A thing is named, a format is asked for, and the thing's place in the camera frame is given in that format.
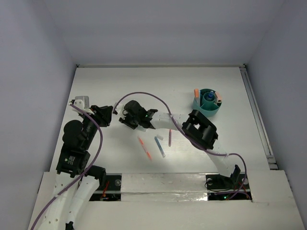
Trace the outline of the orange capped highlighter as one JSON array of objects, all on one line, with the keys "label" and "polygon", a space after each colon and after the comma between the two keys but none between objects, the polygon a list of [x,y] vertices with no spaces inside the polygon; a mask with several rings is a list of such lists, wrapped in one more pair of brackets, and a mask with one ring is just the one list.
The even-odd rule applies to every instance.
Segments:
[{"label": "orange capped highlighter", "polygon": [[200,97],[200,91],[199,89],[194,89],[194,98],[197,99]]}]

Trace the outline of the small blue-cap glue bottle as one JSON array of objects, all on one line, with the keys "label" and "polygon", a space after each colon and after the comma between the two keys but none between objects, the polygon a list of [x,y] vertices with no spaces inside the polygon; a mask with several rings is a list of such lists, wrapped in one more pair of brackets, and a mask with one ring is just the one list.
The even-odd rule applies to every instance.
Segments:
[{"label": "small blue-cap glue bottle", "polygon": [[214,91],[210,91],[209,94],[208,94],[208,100],[212,101],[213,98],[214,98]]}]

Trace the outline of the pink eraser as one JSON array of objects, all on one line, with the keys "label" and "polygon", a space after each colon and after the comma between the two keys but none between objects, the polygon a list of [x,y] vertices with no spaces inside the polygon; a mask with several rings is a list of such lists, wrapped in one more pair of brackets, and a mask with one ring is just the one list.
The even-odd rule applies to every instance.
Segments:
[{"label": "pink eraser", "polygon": [[222,97],[218,92],[215,92],[215,99],[217,103],[221,103],[222,102]]}]

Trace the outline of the green highlighter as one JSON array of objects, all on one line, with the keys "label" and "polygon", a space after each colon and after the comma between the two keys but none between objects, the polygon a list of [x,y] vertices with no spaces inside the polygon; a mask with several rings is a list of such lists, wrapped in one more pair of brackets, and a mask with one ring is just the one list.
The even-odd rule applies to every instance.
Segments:
[{"label": "green highlighter", "polygon": [[146,132],[146,131],[147,131],[147,129],[145,129],[145,128],[143,128],[143,127],[138,127],[137,130],[138,130],[138,131],[141,131],[141,132]]}]

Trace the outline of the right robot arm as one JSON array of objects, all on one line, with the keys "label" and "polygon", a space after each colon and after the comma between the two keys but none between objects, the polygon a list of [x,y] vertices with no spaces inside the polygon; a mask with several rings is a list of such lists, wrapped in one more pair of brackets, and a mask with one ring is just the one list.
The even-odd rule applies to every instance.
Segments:
[{"label": "right robot arm", "polygon": [[182,131],[194,147],[205,150],[217,168],[218,174],[209,184],[214,190],[225,190],[238,186],[241,170],[229,160],[229,154],[218,142],[216,126],[198,110],[188,115],[163,113],[157,109],[146,110],[132,100],[120,106],[119,122],[126,126],[145,131],[147,129],[169,129]]}]

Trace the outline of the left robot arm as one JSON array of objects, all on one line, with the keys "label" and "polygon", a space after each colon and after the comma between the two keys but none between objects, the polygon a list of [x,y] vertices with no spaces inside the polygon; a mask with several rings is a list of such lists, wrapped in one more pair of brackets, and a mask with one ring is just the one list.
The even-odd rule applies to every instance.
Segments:
[{"label": "left robot arm", "polygon": [[63,146],[56,166],[53,197],[40,211],[33,230],[74,230],[94,191],[106,185],[106,170],[89,162],[88,149],[102,128],[110,125],[112,106],[70,106],[83,118],[64,127]]}]

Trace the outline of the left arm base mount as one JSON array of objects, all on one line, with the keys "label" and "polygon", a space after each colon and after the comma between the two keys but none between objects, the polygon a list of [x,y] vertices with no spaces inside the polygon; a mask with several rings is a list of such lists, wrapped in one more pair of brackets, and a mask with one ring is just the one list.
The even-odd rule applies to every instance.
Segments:
[{"label": "left arm base mount", "polygon": [[107,174],[103,187],[92,194],[90,201],[120,201],[122,174]]}]

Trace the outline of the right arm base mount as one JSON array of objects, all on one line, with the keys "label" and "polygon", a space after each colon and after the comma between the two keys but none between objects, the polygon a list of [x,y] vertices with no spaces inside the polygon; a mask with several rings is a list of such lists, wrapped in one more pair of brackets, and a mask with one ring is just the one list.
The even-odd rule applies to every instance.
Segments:
[{"label": "right arm base mount", "polygon": [[226,201],[235,193],[231,200],[252,200],[248,178],[244,179],[243,173],[235,182],[219,174],[207,174],[204,186],[209,201]]}]

